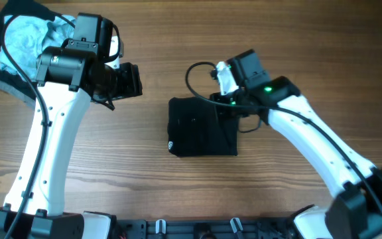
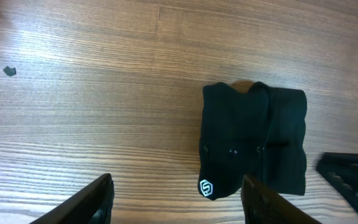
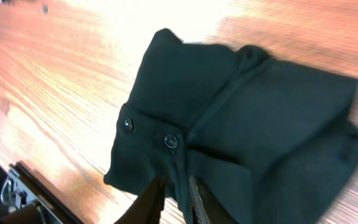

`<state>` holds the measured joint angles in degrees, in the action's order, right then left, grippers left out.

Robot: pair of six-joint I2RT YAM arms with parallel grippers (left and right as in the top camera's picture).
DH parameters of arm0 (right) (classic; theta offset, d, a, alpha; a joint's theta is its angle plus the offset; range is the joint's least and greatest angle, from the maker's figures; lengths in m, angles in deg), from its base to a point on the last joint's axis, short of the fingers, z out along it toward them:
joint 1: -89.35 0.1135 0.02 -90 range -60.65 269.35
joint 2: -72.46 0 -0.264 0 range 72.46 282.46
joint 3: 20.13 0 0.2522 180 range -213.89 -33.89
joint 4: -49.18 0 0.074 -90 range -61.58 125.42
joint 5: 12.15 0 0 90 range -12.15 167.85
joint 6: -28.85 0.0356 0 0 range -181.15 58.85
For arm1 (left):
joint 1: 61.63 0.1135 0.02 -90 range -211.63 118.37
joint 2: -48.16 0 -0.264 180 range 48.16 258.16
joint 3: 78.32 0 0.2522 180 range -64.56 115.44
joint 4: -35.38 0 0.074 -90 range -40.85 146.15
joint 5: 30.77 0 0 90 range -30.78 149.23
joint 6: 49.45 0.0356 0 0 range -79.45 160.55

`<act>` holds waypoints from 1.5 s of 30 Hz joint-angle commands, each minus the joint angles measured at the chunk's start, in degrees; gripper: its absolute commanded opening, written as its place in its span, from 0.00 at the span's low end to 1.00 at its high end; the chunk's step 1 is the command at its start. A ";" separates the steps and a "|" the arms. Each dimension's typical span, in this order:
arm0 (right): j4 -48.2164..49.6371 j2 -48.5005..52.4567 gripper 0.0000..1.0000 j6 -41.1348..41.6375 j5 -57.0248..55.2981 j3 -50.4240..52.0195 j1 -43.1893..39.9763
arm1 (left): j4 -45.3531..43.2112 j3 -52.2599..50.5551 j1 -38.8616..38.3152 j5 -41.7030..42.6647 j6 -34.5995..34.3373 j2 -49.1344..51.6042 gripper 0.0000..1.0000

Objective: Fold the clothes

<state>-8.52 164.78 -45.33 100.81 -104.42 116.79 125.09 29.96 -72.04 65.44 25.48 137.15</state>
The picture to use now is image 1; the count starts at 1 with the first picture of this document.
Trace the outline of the black t-shirt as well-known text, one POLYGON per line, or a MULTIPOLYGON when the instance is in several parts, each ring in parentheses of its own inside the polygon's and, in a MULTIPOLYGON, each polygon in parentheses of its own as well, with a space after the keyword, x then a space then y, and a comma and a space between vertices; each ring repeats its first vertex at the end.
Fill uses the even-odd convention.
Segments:
POLYGON ((201 99, 168 102, 168 151, 177 157, 222 156, 237 152, 239 120, 221 116, 201 99))

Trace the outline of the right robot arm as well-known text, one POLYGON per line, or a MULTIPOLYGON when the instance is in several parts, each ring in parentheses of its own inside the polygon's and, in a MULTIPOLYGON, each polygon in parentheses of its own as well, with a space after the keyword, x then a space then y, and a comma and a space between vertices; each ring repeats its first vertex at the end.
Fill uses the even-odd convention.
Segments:
POLYGON ((233 116, 256 114, 315 168, 333 201, 294 216, 301 238, 374 238, 382 233, 382 168, 349 147, 285 76, 271 79, 254 50, 216 64, 211 98, 233 116))

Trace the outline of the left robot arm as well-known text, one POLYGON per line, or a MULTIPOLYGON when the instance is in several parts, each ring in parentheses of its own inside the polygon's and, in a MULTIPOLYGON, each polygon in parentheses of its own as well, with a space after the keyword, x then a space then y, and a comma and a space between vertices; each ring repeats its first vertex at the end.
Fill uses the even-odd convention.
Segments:
POLYGON ((21 166, 0 207, 0 238, 124 238, 114 215, 64 210, 66 173, 90 104, 140 96, 139 69, 120 63, 123 43, 109 19, 81 13, 74 35, 43 50, 35 79, 34 119, 21 166))

